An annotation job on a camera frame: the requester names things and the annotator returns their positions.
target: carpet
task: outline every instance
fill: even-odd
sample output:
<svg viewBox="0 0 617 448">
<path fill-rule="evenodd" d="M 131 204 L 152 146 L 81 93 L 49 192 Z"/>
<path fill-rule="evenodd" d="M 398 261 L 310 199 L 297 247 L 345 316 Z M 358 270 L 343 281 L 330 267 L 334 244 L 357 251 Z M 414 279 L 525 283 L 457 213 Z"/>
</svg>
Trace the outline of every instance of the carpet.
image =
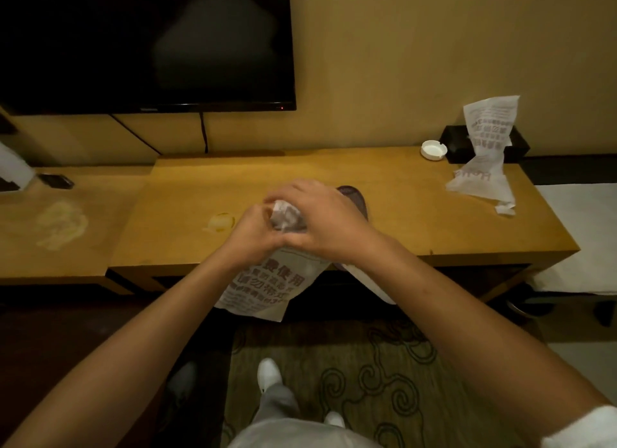
<svg viewBox="0 0 617 448">
<path fill-rule="evenodd" d="M 307 420 L 330 410 L 388 448 L 522 446 L 514 430 L 408 320 L 266 323 L 236 331 L 221 447 L 259 405 L 257 366 L 272 357 Z"/>
</svg>

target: black phone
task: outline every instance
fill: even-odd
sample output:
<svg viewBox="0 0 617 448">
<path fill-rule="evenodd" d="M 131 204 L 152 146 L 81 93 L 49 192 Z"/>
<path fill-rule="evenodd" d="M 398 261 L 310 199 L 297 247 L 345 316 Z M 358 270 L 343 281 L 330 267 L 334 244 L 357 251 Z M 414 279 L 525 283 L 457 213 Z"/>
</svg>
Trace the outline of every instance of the black phone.
<svg viewBox="0 0 617 448">
<path fill-rule="evenodd" d="M 55 173 L 39 173 L 37 176 L 45 185 L 48 185 L 51 188 L 70 190 L 75 186 L 73 181 L 64 175 Z"/>
</svg>

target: white slipper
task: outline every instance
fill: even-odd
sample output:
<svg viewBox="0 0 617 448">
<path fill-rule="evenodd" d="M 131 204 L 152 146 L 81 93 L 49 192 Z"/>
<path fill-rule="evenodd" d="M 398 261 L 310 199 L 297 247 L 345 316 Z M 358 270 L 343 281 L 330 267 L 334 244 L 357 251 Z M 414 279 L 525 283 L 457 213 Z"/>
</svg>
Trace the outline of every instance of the white slipper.
<svg viewBox="0 0 617 448">
<path fill-rule="evenodd" d="M 323 420 L 324 424 L 334 425 L 336 427 L 345 428 L 345 420 L 343 416 L 338 412 L 331 410 L 326 414 L 326 418 Z"/>
<path fill-rule="evenodd" d="M 262 393 L 274 384 L 282 383 L 281 371 L 271 358 L 264 358 L 257 368 L 257 383 Z"/>
</svg>

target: black bench leg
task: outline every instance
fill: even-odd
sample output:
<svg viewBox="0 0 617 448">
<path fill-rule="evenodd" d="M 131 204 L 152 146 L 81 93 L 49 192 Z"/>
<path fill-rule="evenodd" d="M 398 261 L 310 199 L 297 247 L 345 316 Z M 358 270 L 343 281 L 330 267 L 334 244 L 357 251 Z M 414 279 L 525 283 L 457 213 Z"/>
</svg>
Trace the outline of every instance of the black bench leg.
<svg viewBox="0 0 617 448">
<path fill-rule="evenodd" d="M 603 327 L 610 327 L 613 322 L 616 301 L 598 302 L 594 307 L 594 316 Z"/>
</svg>

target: person's right arm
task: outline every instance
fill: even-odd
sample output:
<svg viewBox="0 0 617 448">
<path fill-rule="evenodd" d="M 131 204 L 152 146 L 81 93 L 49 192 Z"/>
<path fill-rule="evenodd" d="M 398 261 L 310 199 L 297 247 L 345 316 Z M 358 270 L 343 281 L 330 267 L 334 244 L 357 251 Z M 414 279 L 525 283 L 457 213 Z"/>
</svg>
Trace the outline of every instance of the person's right arm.
<svg viewBox="0 0 617 448">
<path fill-rule="evenodd" d="M 367 273 L 441 355 L 527 436 L 539 441 L 610 404 L 574 368 L 459 285 L 381 234 L 337 190 L 297 180 L 266 202 L 295 205 L 306 233 L 287 245 Z"/>
</svg>

